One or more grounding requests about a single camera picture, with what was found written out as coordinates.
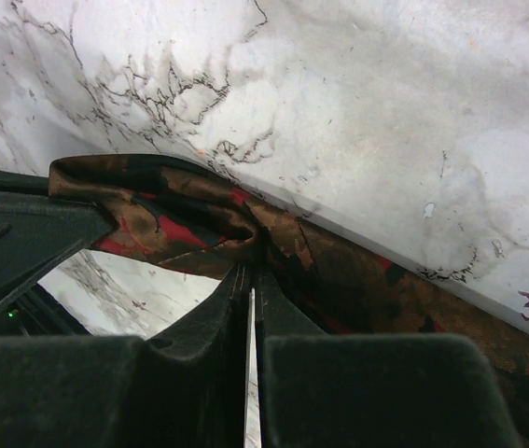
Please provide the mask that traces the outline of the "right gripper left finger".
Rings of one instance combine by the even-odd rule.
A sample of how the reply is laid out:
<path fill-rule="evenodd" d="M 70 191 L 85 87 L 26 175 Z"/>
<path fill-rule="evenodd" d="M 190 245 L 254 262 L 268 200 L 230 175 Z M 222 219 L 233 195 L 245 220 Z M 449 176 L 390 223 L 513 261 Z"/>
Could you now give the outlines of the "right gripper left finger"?
<path fill-rule="evenodd" d="M 240 447 L 250 270 L 160 334 L 0 337 L 0 447 Z"/>

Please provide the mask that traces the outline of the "brown red patterned tie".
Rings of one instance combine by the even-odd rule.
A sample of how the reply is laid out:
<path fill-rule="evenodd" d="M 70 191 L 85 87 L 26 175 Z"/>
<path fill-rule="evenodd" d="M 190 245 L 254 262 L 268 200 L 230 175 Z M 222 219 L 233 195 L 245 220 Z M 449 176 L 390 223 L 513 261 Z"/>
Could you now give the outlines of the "brown red patterned tie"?
<path fill-rule="evenodd" d="M 49 194 L 96 203 L 113 218 L 98 251 L 214 279 L 237 263 L 265 265 L 324 329 L 467 336 L 492 362 L 529 447 L 529 335 L 390 260 L 172 157 L 59 159 Z"/>

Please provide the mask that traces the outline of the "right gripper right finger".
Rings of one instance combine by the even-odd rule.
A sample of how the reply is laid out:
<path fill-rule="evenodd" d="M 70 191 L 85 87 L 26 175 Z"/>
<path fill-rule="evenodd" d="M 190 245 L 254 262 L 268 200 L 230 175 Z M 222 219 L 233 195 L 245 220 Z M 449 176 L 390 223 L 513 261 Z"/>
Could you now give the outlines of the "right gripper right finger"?
<path fill-rule="evenodd" d="M 255 330 L 266 447 L 518 447 L 479 348 L 456 335 L 332 335 L 258 273 Z"/>

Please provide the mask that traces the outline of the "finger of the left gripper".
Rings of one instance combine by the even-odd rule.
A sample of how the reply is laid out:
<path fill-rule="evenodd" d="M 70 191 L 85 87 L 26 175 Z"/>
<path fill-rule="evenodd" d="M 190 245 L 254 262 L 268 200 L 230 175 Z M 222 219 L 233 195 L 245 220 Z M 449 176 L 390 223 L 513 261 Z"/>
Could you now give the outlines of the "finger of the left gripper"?
<path fill-rule="evenodd" d="M 0 171 L 0 334 L 86 333 L 39 281 L 113 229 L 91 203 L 51 199 L 45 177 Z"/>

